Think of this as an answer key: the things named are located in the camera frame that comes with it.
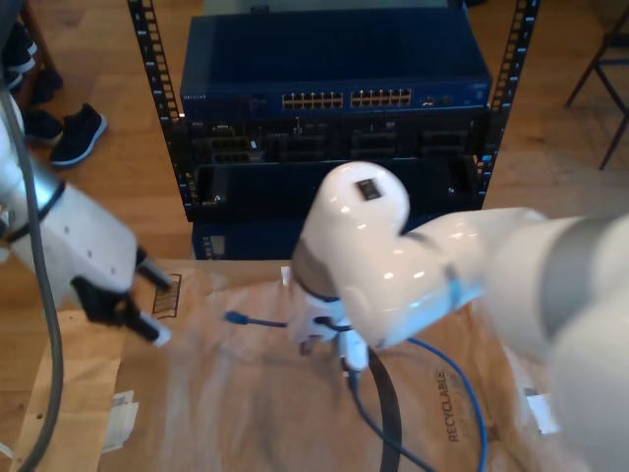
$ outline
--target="black cable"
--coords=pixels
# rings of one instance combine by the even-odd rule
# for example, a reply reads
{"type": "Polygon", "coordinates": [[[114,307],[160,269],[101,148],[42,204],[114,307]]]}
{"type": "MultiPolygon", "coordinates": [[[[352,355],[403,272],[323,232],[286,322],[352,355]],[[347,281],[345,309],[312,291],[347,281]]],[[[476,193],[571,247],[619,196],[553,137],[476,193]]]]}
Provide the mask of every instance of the black cable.
{"type": "Polygon", "coordinates": [[[336,324],[332,324],[332,320],[328,317],[316,317],[314,319],[314,322],[317,325],[326,325],[327,327],[329,327],[330,329],[332,329],[333,331],[336,332],[345,332],[345,331],[351,331],[353,328],[350,325],[345,325],[345,326],[337,326],[336,324]]]}
{"type": "Polygon", "coordinates": [[[409,459],[411,462],[413,462],[415,465],[417,465],[421,469],[425,470],[426,472],[435,472],[435,469],[427,465],[419,457],[417,457],[412,452],[407,450],[402,444],[398,444],[397,442],[393,441],[389,436],[387,436],[382,431],[382,429],[375,423],[375,421],[372,419],[370,414],[365,409],[365,405],[363,404],[363,400],[361,399],[361,396],[359,393],[360,383],[359,383],[359,378],[358,378],[358,372],[347,371],[347,375],[348,375],[347,384],[350,388],[350,391],[352,392],[352,398],[354,398],[354,403],[356,403],[358,412],[361,414],[361,417],[363,417],[363,420],[365,420],[365,423],[367,423],[369,427],[372,428],[373,432],[376,433],[389,447],[392,447],[395,450],[397,450],[400,454],[402,454],[404,457],[409,459]]]}
{"type": "Polygon", "coordinates": [[[4,87],[4,80],[0,77],[0,104],[4,109],[7,122],[9,124],[10,137],[18,154],[20,167],[24,177],[27,191],[27,208],[29,214],[29,236],[30,249],[32,250],[32,260],[34,264],[35,277],[41,293],[44,316],[48,326],[50,336],[50,351],[52,357],[52,381],[50,387],[50,398],[48,399],[48,409],[46,419],[39,432],[39,437],[32,447],[32,451],[25,459],[20,471],[31,472],[43,457],[48,449],[52,433],[57,424],[59,409],[61,407],[61,395],[63,393],[63,348],[61,344],[61,331],[57,320],[57,309],[55,307],[48,272],[46,271],[46,261],[43,254],[43,244],[41,241],[41,231],[39,228],[39,216],[37,211],[37,198],[35,194],[34,176],[30,166],[30,157],[24,142],[24,135],[20,129],[20,124],[13,108],[11,96],[4,87]]]}

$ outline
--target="black sneaker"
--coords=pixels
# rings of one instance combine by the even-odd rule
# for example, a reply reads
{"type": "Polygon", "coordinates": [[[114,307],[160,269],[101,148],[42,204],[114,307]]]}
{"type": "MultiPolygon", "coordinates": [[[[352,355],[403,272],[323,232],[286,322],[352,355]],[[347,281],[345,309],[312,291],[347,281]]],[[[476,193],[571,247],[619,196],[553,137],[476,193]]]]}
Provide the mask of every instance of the black sneaker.
{"type": "Polygon", "coordinates": [[[61,140],[63,125],[44,110],[27,110],[22,113],[24,133],[32,143],[55,146],[61,140]]]}
{"type": "Polygon", "coordinates": [[[15,71],[4,71],[4,83],[9,88],[11,93],[17,92],[22,86],[22,82],[24,81],[24,76],[19,72],[15,71]]]}
{"type": "Polygon", "coordinates": [[[66,116],[63,121],[63,135],[50,153],[50,162],[53,166],[70,167],[91,153],[107,128],[107,119],[85,103],[79,113],[66,116]]]}
{"type": "Polygon", "coordinates": [[[9,38],[2,50],[2,62],[9,71],[23,74],[35,67],[32,55],[37,45],[30,39],[27,30],[21,23],[15,22],[9,33],[9,38]]]}

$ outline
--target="label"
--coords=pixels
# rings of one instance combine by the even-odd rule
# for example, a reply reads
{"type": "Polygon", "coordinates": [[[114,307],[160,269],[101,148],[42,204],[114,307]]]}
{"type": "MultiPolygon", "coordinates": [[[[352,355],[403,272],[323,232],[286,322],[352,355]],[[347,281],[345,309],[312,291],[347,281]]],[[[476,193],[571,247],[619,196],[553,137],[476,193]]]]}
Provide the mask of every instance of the label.
{"type": "Polygon", "coordinates": [[[535,416],[535,421],[538,423],[538,428],[543,435],[551,435],[561,431],[557,420],[550,409],[550,402],[548,395],[532,395],[527,396],[529,400],[529,406],[535,416]]]}
{"type": "Polygon", "coordinates": [[[375,185],[375,181],[373,179],[361,180],[360,182],[356,182],[355,185],[363,196],[363,200],[366,202],[382,197],[382,194],[375,185]]]}
{"type": "Polygon", "coordinates": [[[436,384],[439,389],[441,412],[443,413],[443,424],[445,425],[445,433],[447,434],[448,440],[451,443],[457,443],[459,442],[459,434],[456,429],[454,409],[452,408],[452,400],[450,399],[450,391],[448,389],[445,372],[437,373],[436,384]]]}
{"type": "Polygon", "coordinates": [[[153,315],[158,320],[163,318],[177,318],[179,308],[179,291],[181,290],[182,276],[179,273],[171,273],[173,283],[166,290],[155,290],[153,300],[153,315]]]}
{"type": "Polygon", "coordinates": [[[109,421],[101,452],[121,448],[136,424],[139,404],[133,402],[134,391],[116,393],[111,402],[109,421]]]}

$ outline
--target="wooden floor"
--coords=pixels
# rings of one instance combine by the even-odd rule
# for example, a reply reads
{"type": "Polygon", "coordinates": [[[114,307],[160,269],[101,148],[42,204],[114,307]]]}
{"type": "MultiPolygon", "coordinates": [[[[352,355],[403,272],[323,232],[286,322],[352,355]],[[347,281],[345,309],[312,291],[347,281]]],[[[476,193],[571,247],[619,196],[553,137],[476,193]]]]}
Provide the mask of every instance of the wooden floor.
{"type": "MultiPolygon", "coordinates": [[[[64,177],[95,197],[159,258],[184,259],[191,226],[146,83],[124,0],[32,0],[65,87],[44,108],[57,116],[89,102],[109,130],[93,155],[64,177]]],[[[200,0],[159,0],[157,18],[179,89],[190,17],[200,0]]],[[[497,71],[513,0],[488,0],[470,18],[497,71]]],[[[596,51],[599,21],[586,0],[544,0],[487,207],[530,206],[552,216],[629,210],[629,141],[598,172],[620,113],[594,78],[572,110],[563,102],[596,51]]],[[[610,73],[628,91],[622,72],[610,73]]],[[[41,159],[45,152],[38,151],[41,159]]],[[[0,443],[15,445],[39,360],[45,324],[32,275],[10,261],[0,267],[0,443]]],[[[0,455],[0,472],[10,461],[0,455]]]]}

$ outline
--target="shoe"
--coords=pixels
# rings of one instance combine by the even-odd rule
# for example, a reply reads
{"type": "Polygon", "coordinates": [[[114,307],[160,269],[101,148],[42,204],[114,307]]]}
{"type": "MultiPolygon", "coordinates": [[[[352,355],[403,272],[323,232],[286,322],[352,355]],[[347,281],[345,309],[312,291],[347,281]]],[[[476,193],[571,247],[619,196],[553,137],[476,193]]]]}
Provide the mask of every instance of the shoe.
{"type": "Polygon", "coordinates": [[[15,71],[4,71],[4,82],[11,93],[16,93],[22,86],[24,76],[15,71]]]}
{"type": "Polygon", "coordinates": [[[37,50],[37,45],[30,39],[27,30],[21,23],[15,22],[9,32],[9,38],[2,50],[2,62],[9,71],[23,74],[35,67],[32,54],[37,50]]]}
{"type": "Polygon", "coordinates": [[[37,74],[37,81],[32,88],[29,103],[38,105],[52,100],[55,90],[60,89],[62,86],[63,79],[56,71],[42,69],[37,74]]]}
{"type": "Polygon", "coordinates": [[[107,119],[85,103],[79,113],[63,120],[63,135],[50,153],[50,162],[53,166],[67,168],[89,156],[107,128],[107,119]]]}
{"type": "Polygon", "coordinates": [[[53,147],[61,140],[63,125],[44,110],[27,110],[22,113],[24,133],[32,143],[53,147]]]}

